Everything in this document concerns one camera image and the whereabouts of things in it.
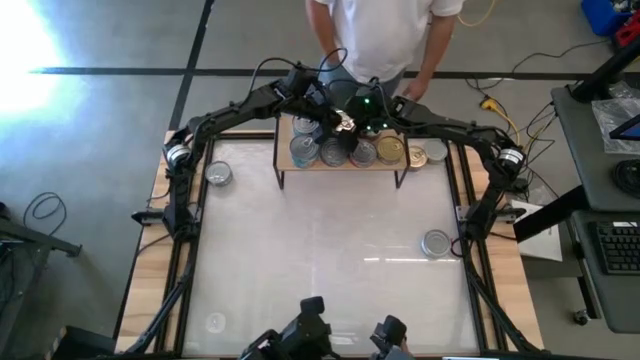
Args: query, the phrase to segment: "blue bin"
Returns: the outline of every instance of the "blue bin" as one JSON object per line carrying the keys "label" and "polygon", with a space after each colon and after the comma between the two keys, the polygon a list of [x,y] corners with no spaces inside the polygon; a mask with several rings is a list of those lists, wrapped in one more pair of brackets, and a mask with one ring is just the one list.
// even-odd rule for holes
{"label": "blue bin", "polygon": [[600,36],[613,36],[632,15],[613,10],[610,0],[582,0],[582,11],[593,32]]}

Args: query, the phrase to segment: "computer monitor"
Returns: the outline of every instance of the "computer monitor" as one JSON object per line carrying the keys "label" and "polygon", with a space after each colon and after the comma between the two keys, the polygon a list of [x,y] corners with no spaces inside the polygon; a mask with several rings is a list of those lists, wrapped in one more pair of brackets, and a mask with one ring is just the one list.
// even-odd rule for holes
{"label": "computer monitor", "polygon": [[640,115],[618,126],[609,133],[609,137],[618,140],[640,140]]}

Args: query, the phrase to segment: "concrete floor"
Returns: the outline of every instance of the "concrete floor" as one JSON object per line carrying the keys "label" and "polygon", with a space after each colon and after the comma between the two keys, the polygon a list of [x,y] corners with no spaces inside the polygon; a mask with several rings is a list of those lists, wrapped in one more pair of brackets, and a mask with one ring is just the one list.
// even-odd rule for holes
{"label": "concrete floor", "polygon": [[[318,62],[319,48],[302,3],[215,2],[197,66],[252,68],[274,55]],[[129,214],[144,207],[151,191],[182,80],[181,76],[23,72],[53,66],[184,68],[204,4],[204,0],[0,4],[4,44],[0,199],[20,215],[36,194],[59,193],[69,215],[58,235],[84,245],[77,259],[51,256],[21,315],[16,329],[21,341],[11,354],[45,351],[63,325],[113,335],[141,230]],[[468,0],[465,19],[478,19],[487,5],[488,1]],[[598,40],[580,11],[579,0],[503,0],[483,25],[456,28],[440,70],[509,72],[530,53],[558,54],[572,45]],[[562,59],[533,58],[519,71],[589,72],[609,56],[606,45],[594,45]],[[268,80],[261,78],[258,83]],[[182,121],[241,98],[248,82],[247,78],[194,77]],[[550,101],[550,89],[566,84],[505,81],[489,93],[522,127]],[[450,117],[504,126],[494,114],[478,109],[480,100],[481,95],[464,81],[438,79],[422,102]],[[244,125],[271,126],[268,120]],[[557,143],[532,167],[563,193],[579,180],[559,124],[553,124],[546,136]],[[567,322],[565,313],[583,305],[575,281],[565,280],[530,282],[547,348],[561,354],[637,359],[640,336],[614,335],[603,321],[585,328]]]}

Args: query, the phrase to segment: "person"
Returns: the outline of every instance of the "person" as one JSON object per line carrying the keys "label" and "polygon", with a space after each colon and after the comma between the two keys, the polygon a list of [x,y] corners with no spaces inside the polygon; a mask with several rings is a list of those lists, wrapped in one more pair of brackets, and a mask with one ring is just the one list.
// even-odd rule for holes
{"label": "person", "polygon": [[307,16],[320,46],[329,55],[318,78],[329,86],[335,105],[344,108],[358,88],[377,77],[388,96],[423,39],[431,16],[422,65],[402,95],[418,101],[442,59],[464,0],[306,0]]}

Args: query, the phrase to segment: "metal can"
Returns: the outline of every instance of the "metal can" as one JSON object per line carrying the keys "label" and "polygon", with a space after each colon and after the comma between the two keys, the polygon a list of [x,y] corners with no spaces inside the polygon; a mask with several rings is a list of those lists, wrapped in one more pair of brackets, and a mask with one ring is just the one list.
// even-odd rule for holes
{"label": "metal can", "polygon": [[313,141],[311,136],[296,136],[289,143],[291,160],[295,167],[306,169],[313,165],[318,158],[320,146]]}
{"label": "metal can", "polygon": [[440,164],[447,158],[449,150],[440,139],[429,139],[424,143],[424,152],[430,164]]}
{"label": "metal can", "polygon": [[213,186],[226,186],[233,180],[233,172],[226,162],[214,161],[205,169],[205,177]]}
{"label": "metal can", "polygon": [[322,148],[320,149],[320,158],[328,166],[338,167],[347,162],[347,152],[340,147],[338,139],[329,138],[324,144],[322,144]]}
{"label": "metal can", "polygon": [[295,136],[310,135],[320,126],[320,123],[317,121],[300,117],[294,117],[291,121],[293,122],[293,134]]}
{"label": "metal can", "polygon": [[400,139],[393,136],[380,139],[376,149],[378,151],[378,159],[386,165],[397,164],[404,156],[404,144]]}
{"label": "metal can", "polygon": [[356,149],[349,155],[349,160],[359,168],[368,168],[376,162],[377,155],[376,147],[371,141],[360,139]]}
{"label": "metal can", "polygon": [[420,146],[409,146],[409,170],[418,171],[427,163],[427,154]]}
{"label": "metal can", "polygon": [[451,250],[451,240],[442,230],[428,231],[420,244],[422,252],[431,258],[440,258]]}

